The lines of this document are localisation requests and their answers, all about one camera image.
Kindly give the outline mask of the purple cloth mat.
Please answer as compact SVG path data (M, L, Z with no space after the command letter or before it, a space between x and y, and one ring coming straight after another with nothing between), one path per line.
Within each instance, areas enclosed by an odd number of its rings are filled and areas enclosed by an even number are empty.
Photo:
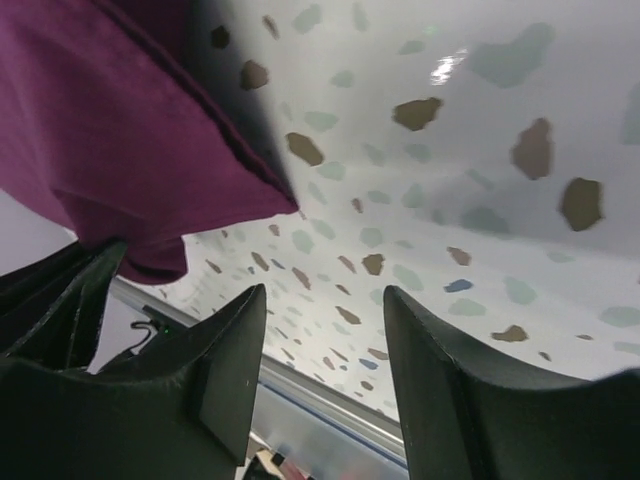
M293 196L181 65L186 1L1 5L1 186L120 274L187 271L188 234L292 214Z

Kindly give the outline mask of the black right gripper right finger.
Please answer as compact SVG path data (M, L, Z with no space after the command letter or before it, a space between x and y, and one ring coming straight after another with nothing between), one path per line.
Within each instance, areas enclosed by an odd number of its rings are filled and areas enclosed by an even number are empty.
M504 354L398 287L384 324L413 479L635 479L639 373L597 380Z

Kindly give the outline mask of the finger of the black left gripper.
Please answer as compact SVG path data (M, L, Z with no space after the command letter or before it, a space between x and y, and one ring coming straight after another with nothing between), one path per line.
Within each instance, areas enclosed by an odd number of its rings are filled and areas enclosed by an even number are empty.
M72 243L1 277L1 358L85 369L97 351L109 288L126 244Z

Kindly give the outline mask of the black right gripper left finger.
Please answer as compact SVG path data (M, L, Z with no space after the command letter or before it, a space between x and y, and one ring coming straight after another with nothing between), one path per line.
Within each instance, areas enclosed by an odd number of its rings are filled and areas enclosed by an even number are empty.
M244 462L266 330L254 285L97 374L1 363L5 479L230 479Z

